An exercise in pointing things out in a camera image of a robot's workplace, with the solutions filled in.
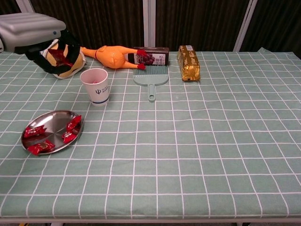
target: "yellow rubber chicken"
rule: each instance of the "yellow rubber chicken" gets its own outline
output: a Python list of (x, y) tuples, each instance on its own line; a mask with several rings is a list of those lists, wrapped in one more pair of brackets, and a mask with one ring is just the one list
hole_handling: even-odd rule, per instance
[(125, 54), (136, 53), (141, 56), (146, 56), (145, 50), (126, 48), (123, 46), (102, 46), (99, 49), (87, 49), (85, 47), (81, 48), (82, 53), (85, 56), (93, 57), (97, 59), (106, 67), (113, 69), (117, 68), (137, 68), (145, 70), (144, 64), (132, 64), (125, 59)]

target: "white paper cup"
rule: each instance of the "white paper cup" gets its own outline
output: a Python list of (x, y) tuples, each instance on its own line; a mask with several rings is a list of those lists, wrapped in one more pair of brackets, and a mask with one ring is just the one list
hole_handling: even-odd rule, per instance
[(109, 101), (108, 73), (101, 68), (85, 70), (80, 80), (94, 106), (106, 105)]

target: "dustpan bristles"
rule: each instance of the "dustpan bristles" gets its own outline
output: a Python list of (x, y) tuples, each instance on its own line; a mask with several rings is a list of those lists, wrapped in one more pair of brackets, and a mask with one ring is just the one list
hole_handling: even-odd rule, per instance
[(145, 70), (134, 69), (134, 74), (168, 74), (167, 66), (146, 66)]

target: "plush toy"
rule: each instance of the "plush toy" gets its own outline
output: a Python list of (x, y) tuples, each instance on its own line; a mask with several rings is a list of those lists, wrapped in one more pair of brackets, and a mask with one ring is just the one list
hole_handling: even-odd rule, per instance
[[(50, 53), (50, 51), (52, 49), (57, 49), (57, 47), (58, 47), (58, 39), (55, 39), (55, 40), (53, 40), (52, 44), (46, 50), (42, 51), (42, 55), (44, 56), (44, 58), (46, 58), (47, 61), (50, 62), (50, 64), (52, 66), (57, 65), (57, 60)], [(66, 57), (67, 54), (68, 54), (68, 46), (66, 45), (63, 55)], [(85, 66), (85, 64), (86, 64), (86, 58), (85, 58), (84, 54), (80, 51), (77, 60), (75, 61), (75, 63), (73, 64), (72, 68), (69, 71), (64, 72), (62, 74), (53, 74), (53, 75), (55, 77), (57, 77), (58, 79), (69, 78), (69, 77), (73, 76), (74, 74), (76, 74), (78, 71), (80, 71)]]
[(81, 48), (82, 53), (85, 56), (93, 57), (97, 59), (106, 67), (113, 69), (117, 68), (138, 68), (141, 70), (145, 69), (144, 64), (132, 64), (128, 62), (125, 58), (125, 54), (136, 53), (141, 56), (146, 56), (145, 50), (126, 48), (123, 46), (102, 46), (99, 49), (87, 49), (85, 47)]

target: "red candy wrapper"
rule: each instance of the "red candy wrapper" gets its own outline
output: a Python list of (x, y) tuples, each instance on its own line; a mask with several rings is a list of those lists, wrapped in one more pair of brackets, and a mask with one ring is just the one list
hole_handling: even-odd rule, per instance
[(77, 127), (77, 125), (80, 123), (81, 121), (81, 115), (76, 116), (74, 119), (72, 119), (68, 124), (67, 124), (67, 131), (72, 131), (73, 129), (75, 129)]
[(61, 138), (64, 139), (64, 144), (67, 144), (71, 141), (73, 141), (76, 138), (76, 135), (72, 132), (64, 132), (64, 134), (61, 136)]
[(54, 57), (56, 60), (56, 66), (68, 65), (73, 67), (73, 64), (69, 62), (69, 60), (64, 56), (63, 49), (48, 49), (48, 52)]
[(49, 140), (45, 140), (43, 143), (29, 146), (27, 150), (33, 153), (34, 155), (39, 155), (40, 153), (47, 152), (48, 150), (54, 147), (55, 145), (52, 144)]
[(24, 132), (24, 138), (40, 135), (40, 134), (45, 133), (45, 131), (46, 131), (46, 128), (44, 128), (44, 125), (37, 126), (35, 128), (27, 127)]

